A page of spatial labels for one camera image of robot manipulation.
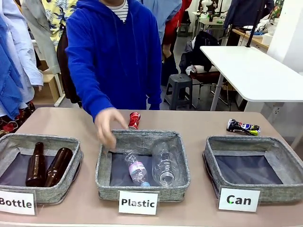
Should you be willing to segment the grey fabric basket bottle label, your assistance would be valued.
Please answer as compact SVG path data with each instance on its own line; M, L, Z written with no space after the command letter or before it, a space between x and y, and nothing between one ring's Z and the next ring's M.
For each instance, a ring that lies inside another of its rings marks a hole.
M28 160L38 142L44 144L45 158L48 163L51 163L60 148L66 147L73 152L62 179L53 187L25 186ZM7 134L0 138L0 190L35 191L38 204L61 203L77 178L82 158L80 140L76 138L54 135Z

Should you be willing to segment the brown glass bottle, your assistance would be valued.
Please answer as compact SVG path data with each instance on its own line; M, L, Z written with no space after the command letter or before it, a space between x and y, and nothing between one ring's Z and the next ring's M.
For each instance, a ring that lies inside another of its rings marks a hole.
M46 171L44 187L53 187L59 183L73 156L69 148L60 148Z
M28 161L25 184L27 187L44 187L46 176L46 162L44 156L44 144L37 142L33 155Z

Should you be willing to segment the white sign reading Bottle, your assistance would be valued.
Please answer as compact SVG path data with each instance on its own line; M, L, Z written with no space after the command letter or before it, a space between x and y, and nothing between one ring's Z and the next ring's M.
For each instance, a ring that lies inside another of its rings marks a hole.
M0 212L35 216L36 210L35 191L0 190Z

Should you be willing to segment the crushed blue can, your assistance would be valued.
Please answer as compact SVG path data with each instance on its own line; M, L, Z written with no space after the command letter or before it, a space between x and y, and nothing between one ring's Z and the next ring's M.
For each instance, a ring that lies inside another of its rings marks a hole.
M258 136L260 133L258 125L242 123L235 119L228 121L226 130L229 132L241 132L251 136Z

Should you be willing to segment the grey plastic stool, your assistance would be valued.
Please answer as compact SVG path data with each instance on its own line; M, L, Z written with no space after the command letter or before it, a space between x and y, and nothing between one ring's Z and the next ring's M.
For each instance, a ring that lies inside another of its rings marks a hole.
M181 90L189 89L185 92L185 98L179 99ZM164 101L169 104L170 110L176 110L178 106L188 105L189 109L193 108L193 81L187 74L173 74L170 75Z

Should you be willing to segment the white sign reading Plastic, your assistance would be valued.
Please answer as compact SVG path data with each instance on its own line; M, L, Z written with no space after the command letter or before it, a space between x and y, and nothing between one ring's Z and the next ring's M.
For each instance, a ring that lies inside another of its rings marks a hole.
M119 192L118 212L123 214L156 215L158 194L151 192Z

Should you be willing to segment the person's right hand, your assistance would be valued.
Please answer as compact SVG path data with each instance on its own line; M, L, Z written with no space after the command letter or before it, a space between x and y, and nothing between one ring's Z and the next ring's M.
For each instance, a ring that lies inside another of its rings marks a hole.
M94 124L97 128L98 137L101 144L110 149L116 148L116 137L113 135L110 124L112 121L118 122L124 129L128 128L122 114L115 108L107 108L100 111L95 119Z

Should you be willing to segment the person's right forearm blue sleeve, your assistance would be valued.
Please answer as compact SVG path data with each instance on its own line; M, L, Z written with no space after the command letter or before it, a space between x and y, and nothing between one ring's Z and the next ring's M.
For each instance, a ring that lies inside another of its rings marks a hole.
M107 108L113 107L109 98L99 87L99 82L92 73L81 73L78 84L78 95L84 109L95 120L97 114Z

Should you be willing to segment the white side table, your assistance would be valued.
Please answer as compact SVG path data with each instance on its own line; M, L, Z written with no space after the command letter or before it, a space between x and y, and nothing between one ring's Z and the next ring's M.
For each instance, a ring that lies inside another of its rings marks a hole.
M273 121L284 103L303 103L303 76L266 53L244 46L201 46L200 50L219 70L211 111L216 110L223 80L247 100L246 112L260 113L274 103L268 116Z

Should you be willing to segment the person's left forearm blue sleeve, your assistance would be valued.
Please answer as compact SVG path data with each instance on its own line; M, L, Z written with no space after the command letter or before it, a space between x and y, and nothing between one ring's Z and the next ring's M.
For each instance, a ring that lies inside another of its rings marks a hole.
M161 99L161 71L155 70L148 74L147 91L148 104L150 110L160 110Z

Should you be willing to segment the bystander in light blue shirt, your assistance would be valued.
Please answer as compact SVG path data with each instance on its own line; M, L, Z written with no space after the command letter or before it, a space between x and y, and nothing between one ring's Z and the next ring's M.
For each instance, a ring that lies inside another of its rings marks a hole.
M14 0L0 0L0 138L15 133L35 111L43 75L27 23Z

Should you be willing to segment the large clear plastic bottle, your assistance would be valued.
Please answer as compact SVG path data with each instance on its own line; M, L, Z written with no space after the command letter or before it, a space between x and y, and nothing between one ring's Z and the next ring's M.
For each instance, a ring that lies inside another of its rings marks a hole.
M163 187L176 186L180 178L180 165L176 147L161 141L153 145L151 152L154 181Z

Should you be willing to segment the person in blue hoodie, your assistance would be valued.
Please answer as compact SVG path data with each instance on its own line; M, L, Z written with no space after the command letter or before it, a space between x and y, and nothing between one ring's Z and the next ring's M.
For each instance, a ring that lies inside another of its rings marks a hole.
M127 3L121 20L99 0L78 0L66 22L68 66L77 95L80 74L92 73L114 108L145 110L148 74L161 71L158 26L141 2Z

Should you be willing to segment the small pink label plastic bottle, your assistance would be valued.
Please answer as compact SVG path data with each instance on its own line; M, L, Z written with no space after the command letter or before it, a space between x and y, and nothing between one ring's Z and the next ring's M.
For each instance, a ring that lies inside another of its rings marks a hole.
M133 183L136 186L149 187L147 170L132 150L126 151L124 160L128 166L129 175Z

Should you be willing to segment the bystander in yellow floral shirt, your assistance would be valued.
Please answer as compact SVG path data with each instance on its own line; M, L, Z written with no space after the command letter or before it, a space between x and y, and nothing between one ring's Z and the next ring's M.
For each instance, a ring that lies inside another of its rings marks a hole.
M65 97L82 107L68 68L66 20L76 10L78 0L22 0L27 24L53 74L61 74Z

